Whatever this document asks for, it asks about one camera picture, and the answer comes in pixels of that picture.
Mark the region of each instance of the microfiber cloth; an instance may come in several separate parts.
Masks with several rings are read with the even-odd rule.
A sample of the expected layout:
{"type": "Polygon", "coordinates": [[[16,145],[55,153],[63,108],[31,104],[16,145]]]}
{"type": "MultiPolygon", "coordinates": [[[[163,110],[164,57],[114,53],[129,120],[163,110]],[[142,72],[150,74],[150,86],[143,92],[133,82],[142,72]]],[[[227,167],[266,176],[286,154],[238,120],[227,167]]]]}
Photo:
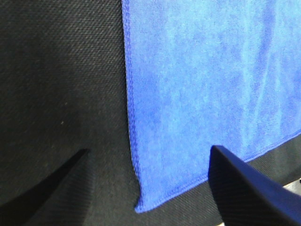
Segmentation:
{"type": "Polygon", "coordinates": [[[301,1],[123,0],[132,161],[151,210],[301,133],[301,1]]]}

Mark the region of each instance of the black fabric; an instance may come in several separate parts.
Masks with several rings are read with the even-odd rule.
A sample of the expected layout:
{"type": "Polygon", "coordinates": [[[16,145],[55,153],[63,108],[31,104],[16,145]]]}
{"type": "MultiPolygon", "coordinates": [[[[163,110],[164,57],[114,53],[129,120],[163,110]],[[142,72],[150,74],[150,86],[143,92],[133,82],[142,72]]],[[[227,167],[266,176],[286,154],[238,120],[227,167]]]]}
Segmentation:
{"type": "Polygon", "coordinates": [[[52,224],[55,220],[57,225],[76,213],[71,216],[72,223],[82,225],[92,200],[94,182],[91,153],[80,150],[36,186],[0,206],[0,222],[5,226],[20,226],[52,224]]]}
{"type": "Polygon", "coordinates": [[[208,178],[226,226],[301,226],[301,197],[225,147],[211,148],[208,178]]]}
{"type": "MultiPolygon", "coordinates": [[[[0,205],[89,148],[96,188],[84,225],[221,222],[208,183],[134,212],[120,0],[3,0],[0,34],[0,205]]],[[[301,176],[300,147],[298,137],[252,165],[286,184],[301,176]]]]}

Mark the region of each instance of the stitched edge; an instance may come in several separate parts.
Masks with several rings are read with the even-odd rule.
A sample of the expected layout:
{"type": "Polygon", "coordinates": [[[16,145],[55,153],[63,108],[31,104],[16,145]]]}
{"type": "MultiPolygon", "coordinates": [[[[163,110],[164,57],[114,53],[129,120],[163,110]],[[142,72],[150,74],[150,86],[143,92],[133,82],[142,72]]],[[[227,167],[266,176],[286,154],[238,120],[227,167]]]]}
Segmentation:
{"type": "MultiPolygon", "coordinates": [[[[130,13],[129,0],[122,1],[122,15],[124,28],[124,44],[125,44],[125,60],[126,60],[126,77],[127,77],[127,114],[128,129],[130,137],[131,157],[135,174],[140,183],[139,156],[137,154],[137,134],[135,125],[135,105],[133,95],[133,73],[132,73],[132,56],[131,56],[131,40],[130,40],[130,13]]],[[[140,195],[137,206],[143,205],[143,196],[140,195]]]]}
{"type": "MultiPolygon", "coordinates": [[[[265,153],[271,151],[272,149],[282,145],[283,143],[285,143],[286,141],[293,139],[294,137],[298,136],[301,134],[301,129],[294,132],[293,134],[290,134],[288,136],[285,136],[284,138],[282,138],[279,142],[273,143],[269,146],[264,147],[263,149],[261,149],[260,151],[256,152],[252,157],[249,157],[247,159],[243,159],[244,161],[251,161],[256,159],[257,157],[260,157],[262,155],[264,155],[265,153]]],[[[142,212],[146,212],[146,211],[150,211],[160,205],[162,205],[163,203],[169,201],[170,199],[196,187],[197,185],[205,182],[208,180],[208,174],[203,174],[201,176],[198,176],[195,179],[191,179],[189,180],[189,182],[184,182],[184,184],[177,186],[175,189],[171,190],[170,192],[162,195],[160,198],[158,198],[156,201],[148,203],[147,206],[146,205],[142,205],[142,203],[140,203],[141,205],[137,206],[135,208],[137,213],[142,213],[142,212]]]]}

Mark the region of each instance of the blue towel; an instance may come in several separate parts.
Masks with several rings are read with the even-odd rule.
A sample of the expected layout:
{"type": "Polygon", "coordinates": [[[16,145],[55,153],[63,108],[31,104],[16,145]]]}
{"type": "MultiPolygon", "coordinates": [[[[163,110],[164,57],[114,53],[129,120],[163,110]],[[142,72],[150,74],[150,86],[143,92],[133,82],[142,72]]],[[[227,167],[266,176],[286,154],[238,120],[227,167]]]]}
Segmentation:
{"type": "Polygon", "coordinates": [[[123,0],[132,160],[151,210],[301,133],[301,1],[123,0]]]}

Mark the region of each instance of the fabric background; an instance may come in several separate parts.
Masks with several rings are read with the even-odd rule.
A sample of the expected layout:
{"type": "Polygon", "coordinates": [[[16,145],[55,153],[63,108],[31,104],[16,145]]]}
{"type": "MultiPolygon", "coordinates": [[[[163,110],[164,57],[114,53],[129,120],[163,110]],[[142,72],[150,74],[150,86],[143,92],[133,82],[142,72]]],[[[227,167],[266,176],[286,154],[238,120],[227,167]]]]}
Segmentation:
{"type": "MultiPolygon", "coordinates": [[[[134,211],[119,0],[3,0],[0,34],[0,205],[91,148],[96,192],[84,225],[221,222],[207,183],[154,211],[134,211]]],[[[300,147],[297,137],[252,165],[287,184],[301,175],[300,147]]]]}

